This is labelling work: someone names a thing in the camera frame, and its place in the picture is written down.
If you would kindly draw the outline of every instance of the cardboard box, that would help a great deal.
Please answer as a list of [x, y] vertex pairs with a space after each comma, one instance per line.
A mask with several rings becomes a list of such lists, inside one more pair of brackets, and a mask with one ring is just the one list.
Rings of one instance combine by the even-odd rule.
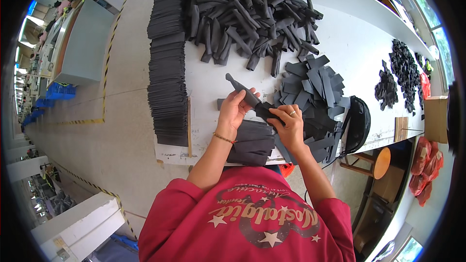
[[403, 181], [404, 174], [405, 171], [403, 169], [389, 166], [382, 178], [374, 180], [374, 185], [372, 186], [373, 192], [388, 202], [393, 203]]
[[381, 231], [376, 224], [367, 226], [366, 228], [364, 228], [364, 230], [359, 231], [359, 233], [357, 233], [354, 237], [354, 248], [356, 248], [356, 250], [359, 253], [361, 253], [361, 251], [363, 251], [364, 246], [380, 234]]
[[448, 144], [448, 96], [428, 97], [424, 100], [424, 136], [432, 142]]

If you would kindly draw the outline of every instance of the left hand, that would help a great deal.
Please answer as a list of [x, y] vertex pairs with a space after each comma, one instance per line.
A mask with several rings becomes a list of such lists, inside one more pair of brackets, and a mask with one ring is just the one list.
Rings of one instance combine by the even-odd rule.
[[[254, 87], [249, 90], [252, 93], [256, 91]], [[240, 93], [233, 91], [223, 101], [222, 107], [220, 108], [220, 116], [218, 117], [216, 133], [227, 139], [236, 138], [236, 131], [241, 125], [244, 116], [252, 109], [252, 107], [244, 101], [245, 96], [246, 91], [244, 90], [241, 90]]]

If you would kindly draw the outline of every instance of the floor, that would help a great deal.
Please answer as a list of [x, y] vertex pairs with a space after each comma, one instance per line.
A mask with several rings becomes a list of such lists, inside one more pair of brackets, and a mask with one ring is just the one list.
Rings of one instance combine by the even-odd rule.
[[[118, 21], [108, 63], [105, 123], [55, 124], [101, 118], [101, 82], [79, 86], [74, 99], [58, 101], [36, 123], [26, 127], [26, 134], [50, 160], [90, 183], [118, 194], [137, 236], [155, 195], [170, 180], [188, 175], [187, 166], [160, 164], [155, 156], [146, 92], [150, 59], [146, 27], [152, 1], [127, 0]], [[324, 171], [330, 179], [332, 166]], [[70, 177], [85, 189], [97, 193], [87, 183]], [[306, 189], [299, 168], [287, 179], [291, 188], [304, 196]], [[352, 218], [358, 211], [366, 181], [367, 176], [363, 174], [335, 166], [333, 187], [337, 197], [349, 204]], [[131, 237], [126, 225], [120, 233]]]

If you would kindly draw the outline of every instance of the fabric pile on table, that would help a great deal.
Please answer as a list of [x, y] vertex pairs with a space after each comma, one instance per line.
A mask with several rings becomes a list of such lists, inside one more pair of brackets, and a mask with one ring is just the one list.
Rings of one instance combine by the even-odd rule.
[[[302, 63], [287, 63], [280, 90], [274, 95], [274, 105], [297, 104], [304, 120], [304, 143], [311, 149], [317, 162], [329, 163], [335, 159], [338, 142], [343, 134], [342, 122], [334, 120], [350, 108], [350, 98], [343, 95], [343, 78], [335, 74], [326, 56], [308, 55]], [[289, 162], [296, 164], [278, 135], [275, 145]]]
[[264, 166], [275, 148], [273, 129], [266, 123], [244, 119], [238, 128], [227, 162], [248, 166]]
[[183, 6], [186, 0], [154, 0], [147, 97], [159, 144], [188, 146], [188, 100], [184, 83]]
[[307, 0], [191, 0], [189, 40], [205, 44], [201, 61], [226, 65], [230, 47], [249, 58], [247, 69], [254, 71], [260, 58], [271, 56], [271, 75], [277, 77], [282, 51], [299, 51], [302, 60], [319, 51], [316, 20], [323, 14]]
[[405, 108], [409, 113], [414, 112], [414, 99], [417, 93], [419, 95], [419, 104], [424, 109], [424, 98], [422, 93], [421, 79], [416, 61], [412, 57], [405, 43], [393, 39], [392, 53], [390, 53], [391, 72], [398, 77], [398, 85], [401, 86], [401, 92], [405, 99]]
[[387, 62], [382, 60], [382, 66], [383, 70], [379, 72], [380, 82], [375, 87], [375, 95], [377, 100], [382, 100], [380, 109], [383, 111], [386, 106], [393, 108], [393, 104], [398, 102], [398, 87], [393, 75], [387, 68]]

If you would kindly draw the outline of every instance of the window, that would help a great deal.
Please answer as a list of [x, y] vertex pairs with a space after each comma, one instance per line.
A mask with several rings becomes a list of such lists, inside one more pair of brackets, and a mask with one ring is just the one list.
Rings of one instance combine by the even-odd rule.
[[401, 252], [393, 260], [394, 262], [414, 262], [422, 251], [422, 246], [413, 237], [405, 243]]
[[453, 75], [453, 65], [451, 63], [450, 45], [446, 37], [442, 22], [426, 0], [414, 0], [424, 16], [425, 22], [431, 32], [435, 46], [440, 52], [440, 65], [443, 70], [444, 88], [448, 89], [455, 79]]

